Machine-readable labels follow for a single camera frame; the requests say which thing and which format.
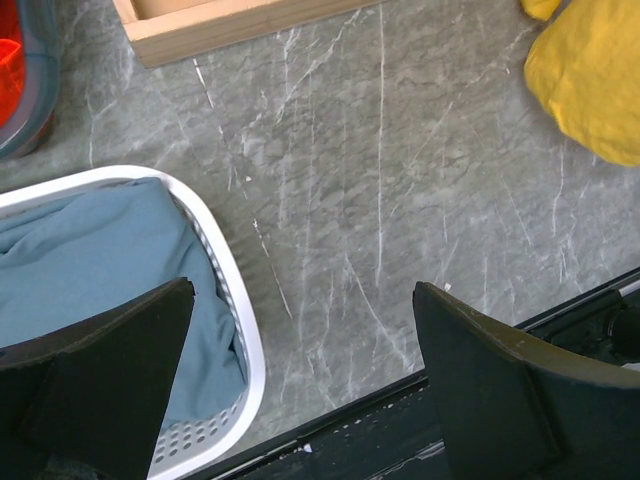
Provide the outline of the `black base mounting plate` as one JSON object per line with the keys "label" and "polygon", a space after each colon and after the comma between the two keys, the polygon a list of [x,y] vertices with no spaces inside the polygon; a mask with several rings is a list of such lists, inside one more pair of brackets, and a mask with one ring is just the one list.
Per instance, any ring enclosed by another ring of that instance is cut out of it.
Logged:
{"label": "black base mounting plate", "polygon": [[[516,326],[639,374],[639,274]],[[424,368],[205,470],[207,479],[455,479]]]}

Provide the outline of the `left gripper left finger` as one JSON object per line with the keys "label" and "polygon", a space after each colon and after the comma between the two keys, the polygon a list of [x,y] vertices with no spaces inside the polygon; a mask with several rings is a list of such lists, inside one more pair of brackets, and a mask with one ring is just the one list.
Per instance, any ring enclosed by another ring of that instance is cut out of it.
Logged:
{"label": "left gripper left finger", "polygon": [[194,306],[176,278],[121,306],[1,350],[1,476],[56,455],[146,478]]}

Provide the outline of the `yellow shorts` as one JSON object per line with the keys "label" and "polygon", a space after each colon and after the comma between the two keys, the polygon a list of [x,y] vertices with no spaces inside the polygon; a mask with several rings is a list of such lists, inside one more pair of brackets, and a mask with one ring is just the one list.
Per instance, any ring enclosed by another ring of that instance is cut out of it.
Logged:
{"label": "yellow shorts", "polygon": [[639,3],[523,1],[546,28],[525,83],[559,130],[603,160],[639,165]]}

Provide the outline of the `wooden hanger rack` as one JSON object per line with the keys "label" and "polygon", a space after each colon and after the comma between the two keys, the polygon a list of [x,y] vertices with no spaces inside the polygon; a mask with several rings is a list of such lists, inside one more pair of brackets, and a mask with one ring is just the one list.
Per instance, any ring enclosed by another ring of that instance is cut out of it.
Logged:
{"label": "wooden hanger rack", "polygon": [[372,1],[126,1],[114,7],[146,68],[372,6]]}

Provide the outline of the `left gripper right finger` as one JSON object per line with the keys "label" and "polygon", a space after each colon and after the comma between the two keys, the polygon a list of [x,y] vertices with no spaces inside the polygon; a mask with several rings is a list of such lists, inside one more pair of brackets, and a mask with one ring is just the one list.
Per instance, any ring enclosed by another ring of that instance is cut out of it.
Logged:
{"label": "left gripper right finger", "polygon": [[639,374],[419,282],[413,310],[455,479],[636,479]]}

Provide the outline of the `grey tray under clothes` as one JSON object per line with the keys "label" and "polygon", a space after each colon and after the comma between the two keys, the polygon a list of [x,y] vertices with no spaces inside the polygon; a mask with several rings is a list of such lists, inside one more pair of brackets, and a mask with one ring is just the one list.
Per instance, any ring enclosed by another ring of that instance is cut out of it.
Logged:
{"label": "grey tray under clothes", "polygon": [[59,41],[51,1],[16,1],[25,60],[20,101],[1,128],[1,157],[24,156],[48,135],[60,89]]}

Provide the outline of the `blue cloth in basket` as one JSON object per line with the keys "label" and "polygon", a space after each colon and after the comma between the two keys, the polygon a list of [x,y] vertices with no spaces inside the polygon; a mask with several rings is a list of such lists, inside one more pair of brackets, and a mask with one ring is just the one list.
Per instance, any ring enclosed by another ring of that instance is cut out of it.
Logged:
{"label": "blue cloth in basket", "polygon": [[246,388],[230,307],[191,223],[157,178],[74,195],[1,221],[1,344],[31,340],[178,277],[195,303],[163,425],[209,418]]}

